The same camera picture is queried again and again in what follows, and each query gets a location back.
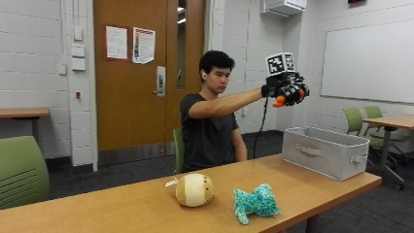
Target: robotic hand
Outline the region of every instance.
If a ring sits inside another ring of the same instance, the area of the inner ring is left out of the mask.
[[[289,52],[267,57],[271,76],[262,87],[263,97],[276,97],[274,107],[299,104],[309,96],[309,88],[303,82],[304,77],[296,72],[295,58]]]

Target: whiteboard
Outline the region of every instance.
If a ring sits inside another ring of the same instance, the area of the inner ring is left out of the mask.
[[[321,95],[414,103],[414,20],[329,31]]]

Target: wooden table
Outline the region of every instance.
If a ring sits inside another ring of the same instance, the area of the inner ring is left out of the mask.
[[[414,129],[414,115],[368,118],[368,119],[364,119],[364,122],[384,125],[385,131],[387,131],[381,163],[380,165],[372,166],[371,171],[380,170],[385,177],[391,178],[395,182],[397,182],[397,188],[404,189],[403,177],[388,166],[389,147],[391,147],[391,141],[392,141],[391,137],[392,137],[392,131],[395,131],[397,128]]]
[[[336,181],[280,155],[199,173],[211,177],[215,187],[214,198],[202,207],[178,203],[175,185],[166,187],[172,176],[0,211],[2,232],[279,232],[304,220],[312,222],[320,213],[381,184],[381,177],[369,173]],[[274,188],[282,212],[250,216],[250,225],[243,225],[234,211],[235,189],[252,192],[263,183]]]
[[[33,135],[39,143],[39,119],[50,115],[47,108],[0,109],[0,118],[29,119],[33,125]]]

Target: fabric storage box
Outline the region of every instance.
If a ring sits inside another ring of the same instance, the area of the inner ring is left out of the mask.
[[[285,130],[283,159],[340,181],[365,172],[369,140],[315,127]]]

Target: stuffed toy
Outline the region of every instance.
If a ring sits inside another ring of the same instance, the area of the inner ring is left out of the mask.
[[[252,194],[235,189],[235,214],[244,225],[250,224],[250,214],[274,216],[279,213],[280,208],[278,207],[272,187],[268,183],[263,183]]]
[[[199,207],[211,200],[212,194],[214,185],[208,176],[194,173],[179,180],[176,197],[182,205]]]

